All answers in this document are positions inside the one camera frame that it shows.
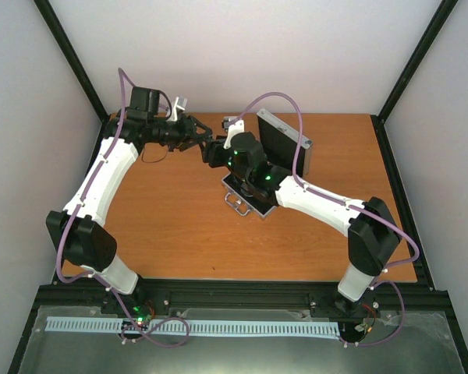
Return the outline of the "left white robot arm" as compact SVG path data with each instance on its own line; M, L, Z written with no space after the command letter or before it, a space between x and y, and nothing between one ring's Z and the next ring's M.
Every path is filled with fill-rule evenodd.
M68 261L83 268L85 277L96 277L106 288L120 293L119 304L127 312L141 312L147 295L136 287L137 274L119 258L116 240L105 230L109 207L146 144L184 151L211 138L211 129L192 115L181 114L175 121L153 115L113 118L105 127L95 162L74 197L46 218L57 252L58 278L63 282L75 280L62 275L62 263Z

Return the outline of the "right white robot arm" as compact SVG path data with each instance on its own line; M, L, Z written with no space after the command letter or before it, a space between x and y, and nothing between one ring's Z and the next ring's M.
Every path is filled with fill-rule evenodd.
M383 200L372 197L364 202L307 184L290 170L271 163L250 132L209 139L201 146L201 153L211 168L227 168L241 192L251 199L299 211L343 234L348 241L349 265L339 281L338 293L350 302L361 299L400 243Z

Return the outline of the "aluminium poker case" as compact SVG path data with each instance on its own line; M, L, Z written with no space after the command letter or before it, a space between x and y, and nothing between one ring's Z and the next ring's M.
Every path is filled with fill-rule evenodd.
M257 124L259 136L256 138L265 152L265 166L252 183L230 172L222 179L222 184L227 190L225 202L239 215L244 217L254 212L264 219L278 206L275 190L292 174L295 152L299 153L296 173L300 177L308 174L314 142L304 136L297 148L299 131L264 108L257 112Z

